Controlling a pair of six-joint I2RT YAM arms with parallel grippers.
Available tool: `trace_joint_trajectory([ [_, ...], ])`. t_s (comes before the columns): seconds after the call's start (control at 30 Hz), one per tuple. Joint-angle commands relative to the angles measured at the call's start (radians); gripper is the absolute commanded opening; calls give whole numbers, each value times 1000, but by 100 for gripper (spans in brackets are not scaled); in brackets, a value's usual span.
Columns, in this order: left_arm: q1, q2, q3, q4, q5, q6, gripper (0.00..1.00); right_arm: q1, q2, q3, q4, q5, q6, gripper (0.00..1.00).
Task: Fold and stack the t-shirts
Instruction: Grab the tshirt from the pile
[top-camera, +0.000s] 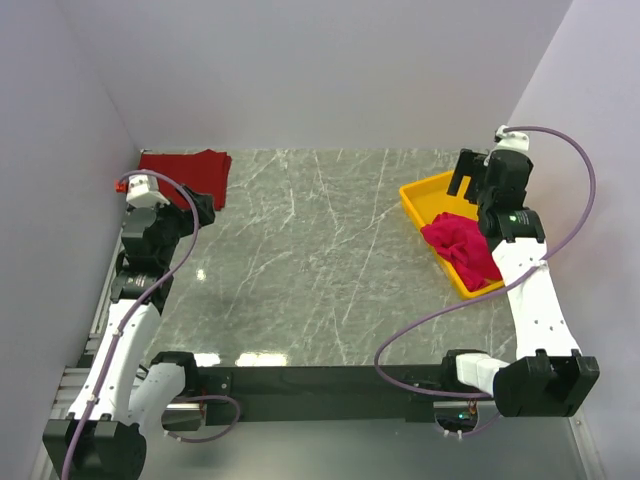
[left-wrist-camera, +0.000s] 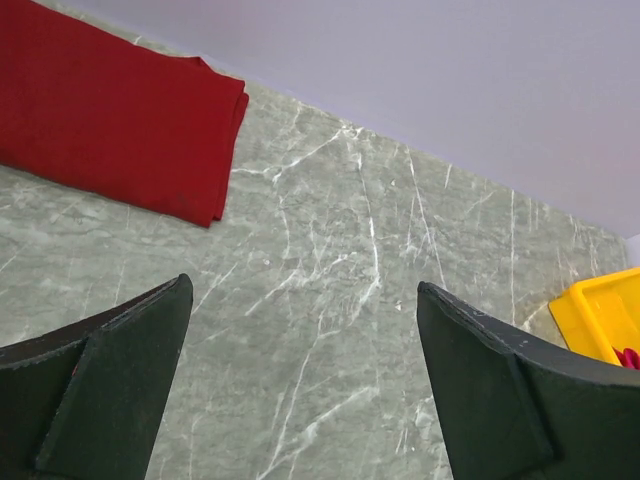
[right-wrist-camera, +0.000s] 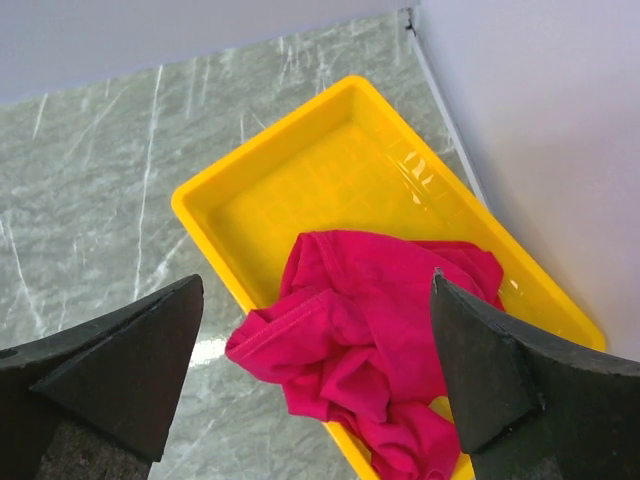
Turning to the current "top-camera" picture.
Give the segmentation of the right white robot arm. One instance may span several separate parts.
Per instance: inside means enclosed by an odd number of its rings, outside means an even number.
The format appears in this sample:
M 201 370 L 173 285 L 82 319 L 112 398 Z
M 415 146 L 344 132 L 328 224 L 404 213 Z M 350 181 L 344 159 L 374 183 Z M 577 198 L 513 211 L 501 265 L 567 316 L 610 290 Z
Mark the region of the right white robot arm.
M 571 417 L 600 370 L 569 330 L 544 258 L 542 222 L 524 205 L 532 169 L 531 160 L 513 150 L 459 155 L 447 192 L 457 195 L 463 179 L 470 180 L 464 198 L 477 207 L 479 230 L 508 289 L 516 359 L 507 364 L 479 351 L 450 351 L 439 387 L 452 399 L 479 390 L 504 417 Z

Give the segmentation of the pink t shirt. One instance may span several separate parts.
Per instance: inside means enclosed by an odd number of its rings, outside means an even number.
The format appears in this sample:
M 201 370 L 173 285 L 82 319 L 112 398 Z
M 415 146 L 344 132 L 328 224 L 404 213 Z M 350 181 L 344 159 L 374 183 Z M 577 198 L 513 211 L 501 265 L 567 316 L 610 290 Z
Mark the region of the pink t shirt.
M 421 228 L 425 242 L 455 270 L 469 292 L 502 280 L 486 238 L 473 219 L 443 212 Z

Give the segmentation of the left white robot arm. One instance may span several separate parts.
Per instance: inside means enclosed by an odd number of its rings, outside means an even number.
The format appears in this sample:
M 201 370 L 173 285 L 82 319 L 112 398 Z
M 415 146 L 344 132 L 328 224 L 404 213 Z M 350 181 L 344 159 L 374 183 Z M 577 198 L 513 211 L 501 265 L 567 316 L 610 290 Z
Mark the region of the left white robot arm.
M 158 188 L 127 195 L 122 249 L 111 284 L 108 318 L 89 374 L 62 419 L 51 420 L 43 443 L 61 479 L 137 479 L 149 442 L 165 430 L 162 416 L 175 399 L 200 388 L 191 353 L 158 354 L 144 378 L 137 372 L 155 335 L 177 264 L 179 241 L 215 220 L 214 200 L 181 188 L 183 210 Z

